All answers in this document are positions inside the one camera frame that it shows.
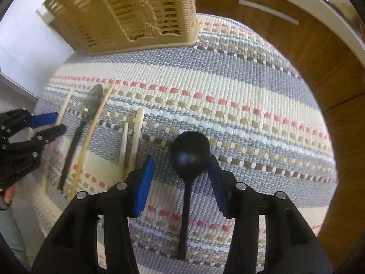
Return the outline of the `person left hand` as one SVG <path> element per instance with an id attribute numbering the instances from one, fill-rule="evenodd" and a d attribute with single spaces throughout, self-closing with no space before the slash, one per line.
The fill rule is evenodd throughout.
<path id="1" fill-rule="evenodd" d="M 8 205 L 11 204 L 12 199 L 14 198 L 14 195 L 16 193 L 16 185 L 13 184 L 12 186 L 8 187 L 6 190 L 4 190 L 4 202 Z"/>

